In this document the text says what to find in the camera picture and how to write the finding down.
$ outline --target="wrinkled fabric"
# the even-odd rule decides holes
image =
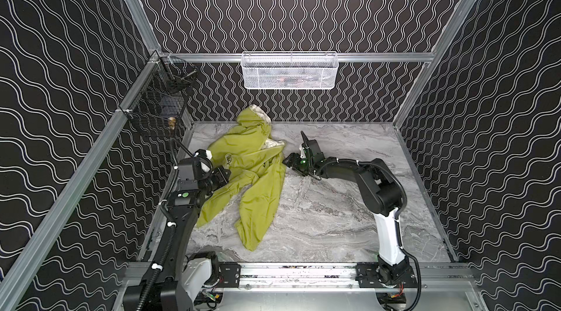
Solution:
[[[236,229],[248,250],[253,251],[273,222],[284,183],[286,167],[282,163],[282,142],[269,139],[270,119],[256,106],[243,110],[238,125],[209,146],[213,165],[223,165],[232,174],[224,187],[204,203],[197,227],[210,222],[230,199],[247,185],[240,203]]]

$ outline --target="marble tabletop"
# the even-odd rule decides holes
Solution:
[[[195,125],[192,150],[206,148],[232,124]],[[273,123],[271,138],[286,141],[284,155],[299,152],[300,131],[316,139],[325,156],[362,161],[381,158],[407,192],[401,215],[405,248],[421,262],[449,262],[421,191],[390,124]],[[234,223],[240,218],[236,195],[213,221],[195,228],[187,253],[214,250],[221,260],[247,262],[368,262],[379,249],[373,214],[355,183],[317,181],[287,169],[273,223],[255,251],[241,244]]]

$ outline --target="wavy line wallpaper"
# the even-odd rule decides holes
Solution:
[[[189,92],[194,120],[227,121],[257,104],[275,121],[391,122],[420,62],[341,63],[332,90],[247,90],[239,64],[203,64]]]
[[[427,52],[458,0],[141,0],[164,52]]]
[[[561,309],[561,0],[478,0],[402,128],[491,311]]]
[[[0,1],[1,281],[148,53],[122,0]]]
[[[110,311],[170,169],[167,143],[146,140],[127,123],[18,310]]]

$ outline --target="white mesh basket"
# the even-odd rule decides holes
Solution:
[[[250,90],[330,90],[336,52],[243,52],[243,83]]]

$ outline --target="clothing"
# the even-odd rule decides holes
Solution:
[[[284,142],[269,139],[270,118],[255,105],[244,109],[236,121],[238,125],[209,146],[213,165],[223,165],[232,173],[228,184],[202,206],[197,227],[212,220],[234,195],[251,184],[242,196],[236,229],[243,246],[253,251],[277,212],[286,170],[282,163]]]

